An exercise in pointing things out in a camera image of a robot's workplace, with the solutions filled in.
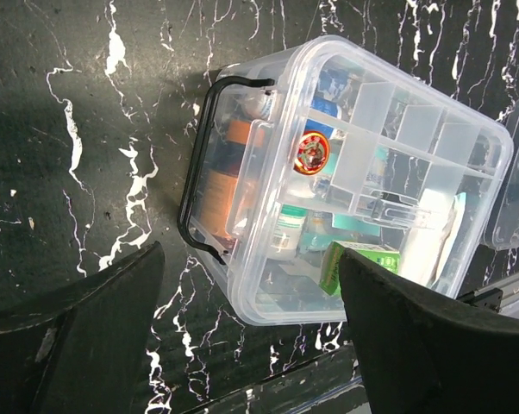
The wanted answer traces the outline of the white medicine bottle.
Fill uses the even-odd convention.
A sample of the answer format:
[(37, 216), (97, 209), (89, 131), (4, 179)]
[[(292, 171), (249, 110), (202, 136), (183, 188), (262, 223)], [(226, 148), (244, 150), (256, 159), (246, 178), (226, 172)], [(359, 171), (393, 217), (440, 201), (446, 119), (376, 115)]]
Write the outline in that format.
[(292, 260), (303, 232), (308, 210), (284, 204), (278, 215), (267, 258), (271, 260)]

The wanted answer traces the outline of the small red balm tin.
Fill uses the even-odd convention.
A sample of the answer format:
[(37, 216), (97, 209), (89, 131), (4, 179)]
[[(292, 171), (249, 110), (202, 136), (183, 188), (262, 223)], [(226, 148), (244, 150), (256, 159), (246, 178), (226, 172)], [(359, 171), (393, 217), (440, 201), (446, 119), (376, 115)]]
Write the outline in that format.
[(330, 143), (321, 132), (306, 130), (298, 143), (293, 169), (302, 175), (319, 173), (328, 163)]

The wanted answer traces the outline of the green wind oil box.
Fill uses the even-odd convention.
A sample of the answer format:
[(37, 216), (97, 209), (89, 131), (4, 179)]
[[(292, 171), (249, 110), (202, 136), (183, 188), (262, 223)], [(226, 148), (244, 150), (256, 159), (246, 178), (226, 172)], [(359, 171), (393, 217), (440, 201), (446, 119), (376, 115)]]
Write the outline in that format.
[(371, 261), (397, 273), (401, 254), (395, 248), (356, 241), (333, 241), (322, 259), (320, 288), (330, 297), (341, 296), (341, 280)]

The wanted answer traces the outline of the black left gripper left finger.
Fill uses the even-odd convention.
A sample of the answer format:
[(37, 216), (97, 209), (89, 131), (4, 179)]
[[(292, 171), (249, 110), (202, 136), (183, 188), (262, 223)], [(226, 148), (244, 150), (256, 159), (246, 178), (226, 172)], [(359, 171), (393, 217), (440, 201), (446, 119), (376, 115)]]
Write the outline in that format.
[(155, 242), (0, 311), (0, 413), (128, 413), (158, 301)]

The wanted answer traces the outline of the amber bottle orange cap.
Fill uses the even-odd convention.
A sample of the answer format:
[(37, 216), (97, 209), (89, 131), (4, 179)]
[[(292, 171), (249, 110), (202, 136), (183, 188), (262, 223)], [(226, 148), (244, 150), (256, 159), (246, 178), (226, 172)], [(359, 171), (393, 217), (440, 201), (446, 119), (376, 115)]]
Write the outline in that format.
[(228, 219), (252, 126), (249, 120), (232, 119), (211, 130), (199, 180), (197, 221), (226, 249), (235, 241), (227, 230)]

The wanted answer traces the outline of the clear medicine kit box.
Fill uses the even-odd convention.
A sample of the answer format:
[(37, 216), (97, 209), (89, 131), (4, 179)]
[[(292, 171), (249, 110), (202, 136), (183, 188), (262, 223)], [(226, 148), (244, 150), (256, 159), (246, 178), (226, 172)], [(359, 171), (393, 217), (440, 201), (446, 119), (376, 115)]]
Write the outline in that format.
[(454, 298), (513, 152), (502, 124), (322, 36), (221, 69), (178, 231), (252, 325), (343, 321), (344, 247)]

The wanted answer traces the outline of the clear kit box lid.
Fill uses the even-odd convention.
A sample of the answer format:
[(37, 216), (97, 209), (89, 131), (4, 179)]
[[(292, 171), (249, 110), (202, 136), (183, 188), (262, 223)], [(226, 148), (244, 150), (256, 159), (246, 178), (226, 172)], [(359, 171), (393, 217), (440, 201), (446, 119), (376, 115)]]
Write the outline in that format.
[(514, 153), (487, 222), (482, 243), (497, 251), (519, 247), (519, 99), (509, 115), (506, 129)]

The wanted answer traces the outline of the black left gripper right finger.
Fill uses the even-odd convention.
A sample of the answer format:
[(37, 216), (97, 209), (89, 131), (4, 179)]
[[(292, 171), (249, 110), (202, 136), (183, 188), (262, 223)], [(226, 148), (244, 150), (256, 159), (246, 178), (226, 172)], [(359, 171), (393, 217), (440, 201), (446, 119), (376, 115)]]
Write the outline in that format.
[(519, 413), (519, 319), (371, 261), (341, 297), (373, 413)]

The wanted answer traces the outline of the clear compartment organizer tray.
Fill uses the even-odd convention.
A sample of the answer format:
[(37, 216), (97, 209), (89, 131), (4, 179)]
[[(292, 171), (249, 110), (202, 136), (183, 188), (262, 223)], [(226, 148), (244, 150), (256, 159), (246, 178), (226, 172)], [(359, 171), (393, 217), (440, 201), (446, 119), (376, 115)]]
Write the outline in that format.
[(329, 58), (304, 122), (330, 143), (317, 174), (293, 173), (285, 202), (352, 216), (381, 228), (377, 244), (400, 252), (427, 189), (466, 194), (443, 273), (431, 289), (455, 296), (512, 155), (510, 134), (465, 105), (379, 63)]

